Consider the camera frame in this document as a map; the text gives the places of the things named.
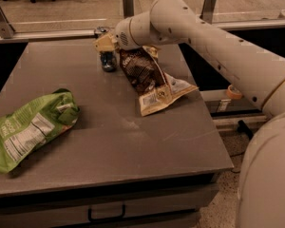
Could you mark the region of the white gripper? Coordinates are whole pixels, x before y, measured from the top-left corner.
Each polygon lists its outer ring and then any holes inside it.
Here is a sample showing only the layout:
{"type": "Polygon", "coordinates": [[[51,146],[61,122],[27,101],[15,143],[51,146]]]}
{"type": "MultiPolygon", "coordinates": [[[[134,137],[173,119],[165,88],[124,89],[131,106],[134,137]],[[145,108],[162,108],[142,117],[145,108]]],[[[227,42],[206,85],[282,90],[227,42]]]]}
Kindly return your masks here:
{"type": "Polygon", "coordinates": [[[115,27],[115,37],[111,32],[105,33],[93,42],[93,46],[98,52],[115,51],[118,47],[130,50],[134,47],[134,42],[130,35],[131,19],[123,19],[115,27]]]}

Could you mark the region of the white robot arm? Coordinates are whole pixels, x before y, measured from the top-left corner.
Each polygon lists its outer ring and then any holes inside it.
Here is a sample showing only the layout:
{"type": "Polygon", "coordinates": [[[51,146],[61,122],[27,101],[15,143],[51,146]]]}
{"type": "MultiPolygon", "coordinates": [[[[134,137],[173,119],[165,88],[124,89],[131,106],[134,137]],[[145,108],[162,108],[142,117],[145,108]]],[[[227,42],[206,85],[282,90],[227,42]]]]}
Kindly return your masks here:
{"type": "Polygon", "coordinates": [[[237,228],[285,228],[285,58],[200,18],[182,0],[155,0],[97,39],[99,51],[185,43],[267,117],[247,146],[237,228]]]}

